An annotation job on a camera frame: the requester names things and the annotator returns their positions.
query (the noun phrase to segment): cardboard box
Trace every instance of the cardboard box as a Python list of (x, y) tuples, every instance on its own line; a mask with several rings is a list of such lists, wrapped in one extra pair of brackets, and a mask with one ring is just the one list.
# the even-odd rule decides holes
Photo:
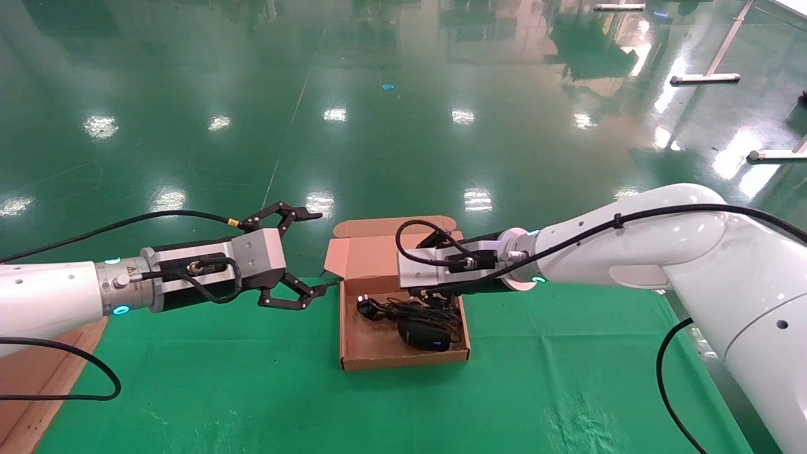
[[(92, 353), (106, 325), (105, 317), (54, 340)], [(0, 358), (0, 392), (67, 394), (85, 365), (83, 358), (65, 351), (29, 347)], [(0, 401), (0, 454), (33, 453), (62, 403)]]
[[(356, 310), (359, 295), (370, 295), (378, 301), (389, 296), (406, 300), (409, 295), (398, 285), (398, 250), (395, 231), (411, 219), (430, 221), (450, 230), (461, 239), (457, 222), (446, 216), (393, 217), (346, 221), (333, 229), (335, 237), (328, 244), (325, 269), (345, 280), (339, 284), (339, 354), (342, 369), (358, 371), (378, 368), (400, 368), (427, 364), (465, 362), (470, 356), (470, 340), (465, 323), (465, 308), (458, 298), (462, 319), (462, 341), (451, 344), (448, 351), (422, 351), (401, 339), (395, 323), (373, 322)], [(413, 248), (426, 238), (431, 229), (413, 225), (401, 237), (405, 248)]]

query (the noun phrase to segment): green cloth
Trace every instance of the green cloth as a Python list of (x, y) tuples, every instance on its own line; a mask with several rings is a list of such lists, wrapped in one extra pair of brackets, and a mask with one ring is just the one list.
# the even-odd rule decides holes
[[(339, 369), (336, 288), (302, 312), (256, 299), (114, 317), (96, 354), (123, 392), (65, 403), (38, 453), (694, 452), (659, 398), (655, 355), (676, 319), (652, 292), (467, 296), (467, 364), (368, 372)], [(673, 406), (710, 453), (751, 452), (679, 337)], [(88, 366), (75, 390), (109, 388)]]

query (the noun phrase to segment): robotic arm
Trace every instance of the robotic arm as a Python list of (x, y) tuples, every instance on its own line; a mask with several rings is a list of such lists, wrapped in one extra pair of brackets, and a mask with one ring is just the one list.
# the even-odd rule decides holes
[(781, 449), (803, 452), (807, 446), (804, 245), (742, 214), (680, 212), (603, 229), (494, 280), (485, 279), (628, 213), (724, 203), (706, 187), (661, 187), (541, 230), (514, 228), (460, 242), (480, 259), (468, 259), (447, 244), (405, 251), (423, 262), (461, 259), (465, 266), (418, 263), (399, 252), (399, 281), (413, 294), (443, 296), (524, 291), (544, 279), (674, 289)]
[[(262, 228), (261, 220), (274, 214), (281, 217), (278, 226)], [(261, 290), (262, 307), (306, 309), (328, 285), (309, 287), (286, 271), (281, 238), (293, 222), (320, 217), (281, 202), (231, 220), (245, 232), (237, 237), (146, 247), (137, 257), (102, 263), (0, 265), (0, 337), (54, 338), (106, 315), (224, 303), (247, 289)], [(278, 284), (299, 298), (272, 297)], [(0, 344), (0, 357), (22, 348)]]
[[(725, 205), (706, 187), (678, 184), (541, 230), (463, 240), (463, 250), (439, 232), (415, 249), (399, 249), (400, 286), (443, 297), (526, 291), (542, 280), (675, 289), (782, 450), (803, 452), (807, 247), (746, 212), (772, 218)], [(278, 227), (262, 228), (275, 213)], [(328, 284), (308, 287), (288, 273), (280, 240), (293, 221), (320, 216), (275, 204), (233, 221), (245, 231), (239, 237), (147, 247), (104, 263), (0, 265), (0, 337), (52, 338), (108, 314), (226, 302), (250, 288), (261, 290), (261, 306), (306, 309)], [(776, 221), (807, 242), (807, 233)], [(298, 300), (273, 298), (277, 284)], [(0, 344), (0, 357), (19, 348)]]

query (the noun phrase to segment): box lid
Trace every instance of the box lid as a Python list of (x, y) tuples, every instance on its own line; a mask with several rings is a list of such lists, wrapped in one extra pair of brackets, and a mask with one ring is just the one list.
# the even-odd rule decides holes
[[(388, 217), (345, 221), (333, 228), (335, 237), (328, 244), (325, 270), (347, 279), (398, 275), (398, 250), (390, 237), (405, 221), (421, 219), (446, 230), (457, 228), (447, 216)], [(432, 230), (425, 225), (412, 225), (401, 235), (405, 248), (417, 246)]]

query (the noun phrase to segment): white table leg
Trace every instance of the white table leg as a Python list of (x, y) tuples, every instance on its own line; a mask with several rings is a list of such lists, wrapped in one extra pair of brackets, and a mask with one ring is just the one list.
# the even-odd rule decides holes
[(748, 154), (751, 161), (766, 159), (807, 159), (807, 136), (804, 136), (794, 149), (761, 149)]
[(751, 9), (751, 5), (753, 4), (754, 0), (746, 0), (745, 4), (742, 5), (740, 14), (738, 14), (737, 18), (734, 19), (734, 24), (732, 24), (729, 33), (725, 36), (723, 44), (720, 45), (720, 48), (717, 50), (717, 53), (712, 59), (712, 63), (709, 64), (709, 68), (706, 70), (705, 74), (686, 74), (684, 76), (673, 76), (673, 78), (670, 79), (670, 83), (679, 85), (704, 82), (739, 82), (740, 75), (737, 73), (715, 74), (715, 71), (717, 70), (717, 66), (720, 65), (720, 60), (723, 59), (725, 51), (729, 50), (731, 41), (733, 41), (734, 37), (737, 35), (737, 31), (740, 29), (742, 21), (746, 19), (746, 14), (748, 14), (748, 10)]
[(627, 3), (626, 0), (619, 0), (618, 3), (597, 3), (594, 11), (644, 11), (644, 3)]

